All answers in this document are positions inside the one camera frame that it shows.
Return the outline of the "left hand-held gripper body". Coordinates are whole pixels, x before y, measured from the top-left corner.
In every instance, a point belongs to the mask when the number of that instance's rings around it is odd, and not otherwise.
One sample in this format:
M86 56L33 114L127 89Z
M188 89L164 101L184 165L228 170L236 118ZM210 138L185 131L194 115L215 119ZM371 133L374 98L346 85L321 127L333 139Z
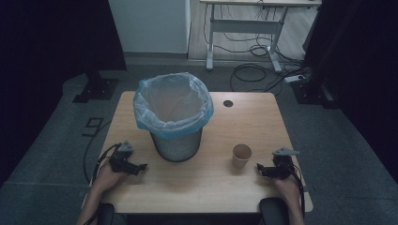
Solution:
M134 148L128 141L119 144L109 158L113 171L116 173L127 173L135 171L135 164L129 162L129 157L132 155Z

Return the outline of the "black stand base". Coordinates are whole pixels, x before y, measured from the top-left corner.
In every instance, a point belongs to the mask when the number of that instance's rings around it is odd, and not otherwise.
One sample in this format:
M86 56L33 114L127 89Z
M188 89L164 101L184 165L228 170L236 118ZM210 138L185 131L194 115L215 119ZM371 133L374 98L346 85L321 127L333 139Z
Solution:
M86 73L88 82L73 103L87 103L89 100L110 100L118 85L118 79L103 79L97 70Z
M310 82L291 82L291 87L299 104L321 105L326 109L339 109L337 100L324 84L314 87Z

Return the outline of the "grey frame background desk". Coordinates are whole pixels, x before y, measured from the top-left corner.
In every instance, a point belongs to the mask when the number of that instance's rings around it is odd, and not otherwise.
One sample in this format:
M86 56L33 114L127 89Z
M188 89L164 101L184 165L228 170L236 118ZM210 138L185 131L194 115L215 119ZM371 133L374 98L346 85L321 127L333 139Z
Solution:
M283 30L287 11L290 8L320 7L322 0L200 0L201 3L211 6L209 18L209 38L207 44L206 69L213 69L213 34L237 33L237 34L269 34L274 38L268 47L268 57L276 72L282 68L277 59L276 47ZM238 19L216 19L215 7L223 5L235 6L259 6L282 8L282 16L278 21L248 21Z

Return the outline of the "person's right hand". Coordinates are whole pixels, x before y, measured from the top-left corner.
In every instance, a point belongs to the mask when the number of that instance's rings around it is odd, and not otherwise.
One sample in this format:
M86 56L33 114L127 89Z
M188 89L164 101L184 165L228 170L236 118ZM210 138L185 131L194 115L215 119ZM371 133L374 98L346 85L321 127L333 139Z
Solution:
M286 204L300 204L299 185L292 176L285 179L273 179L273 184Z

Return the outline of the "dark curtain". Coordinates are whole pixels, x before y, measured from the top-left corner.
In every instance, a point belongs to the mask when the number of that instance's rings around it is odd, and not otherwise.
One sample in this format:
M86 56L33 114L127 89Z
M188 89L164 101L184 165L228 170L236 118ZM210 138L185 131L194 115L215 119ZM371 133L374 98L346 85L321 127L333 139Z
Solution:
M125 68L109 0L0 0L0 186L47 123L65 81Z
M398 0L322 0L305 62L398 183Z

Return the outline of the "white cabinet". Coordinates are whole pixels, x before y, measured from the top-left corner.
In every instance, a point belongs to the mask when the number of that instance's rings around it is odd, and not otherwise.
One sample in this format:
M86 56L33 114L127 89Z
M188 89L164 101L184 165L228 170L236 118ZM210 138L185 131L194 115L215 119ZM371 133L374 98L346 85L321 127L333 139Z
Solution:
M126 53L187 53L190 0L109 0Z

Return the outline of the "person's left hand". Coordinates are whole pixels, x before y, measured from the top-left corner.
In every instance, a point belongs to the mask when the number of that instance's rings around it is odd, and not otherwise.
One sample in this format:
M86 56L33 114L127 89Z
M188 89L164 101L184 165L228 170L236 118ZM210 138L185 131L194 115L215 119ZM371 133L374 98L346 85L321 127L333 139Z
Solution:
M127 176L125 172L114 172L109 160L106 159L99 168L97 178L91 189L97 193L103 193L118 184Z

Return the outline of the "blue plastic bin bag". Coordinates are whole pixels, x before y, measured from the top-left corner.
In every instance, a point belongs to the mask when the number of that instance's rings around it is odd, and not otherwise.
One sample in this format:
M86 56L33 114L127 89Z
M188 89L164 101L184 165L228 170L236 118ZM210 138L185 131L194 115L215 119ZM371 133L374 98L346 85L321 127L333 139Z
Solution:
M188 72L139 81L132 104L137 127L166 140L198 131L214 113L206 85Z

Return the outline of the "brown paper cup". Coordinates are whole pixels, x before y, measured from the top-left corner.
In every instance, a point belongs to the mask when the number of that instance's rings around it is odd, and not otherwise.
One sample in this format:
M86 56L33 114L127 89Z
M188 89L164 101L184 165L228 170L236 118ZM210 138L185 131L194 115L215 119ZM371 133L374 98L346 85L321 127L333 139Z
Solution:
M235 168L242 169L246 166L251 156L252 149L244 143L239 143L233 148L232 164Z

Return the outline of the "black mesh trash bin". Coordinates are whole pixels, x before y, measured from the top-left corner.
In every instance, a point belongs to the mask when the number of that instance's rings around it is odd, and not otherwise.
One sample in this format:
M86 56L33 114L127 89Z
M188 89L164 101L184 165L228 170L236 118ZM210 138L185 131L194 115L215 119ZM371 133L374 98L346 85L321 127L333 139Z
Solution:
M182 135L173 139L163 139L159 135L151 133L150 136L158 154L170 162L183 162L193 158L199 150L202 129Z

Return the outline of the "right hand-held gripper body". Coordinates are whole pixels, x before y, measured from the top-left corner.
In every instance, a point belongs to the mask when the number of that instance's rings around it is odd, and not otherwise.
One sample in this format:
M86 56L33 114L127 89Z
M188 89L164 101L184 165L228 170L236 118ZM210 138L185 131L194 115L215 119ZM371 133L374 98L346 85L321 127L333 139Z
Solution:
M273 167L266 167L265 171L271 173L272 178L285 179L295 172L295 164L293 162L292 156L298 155L299 151L292 149L281 148L272 153L274 164Z

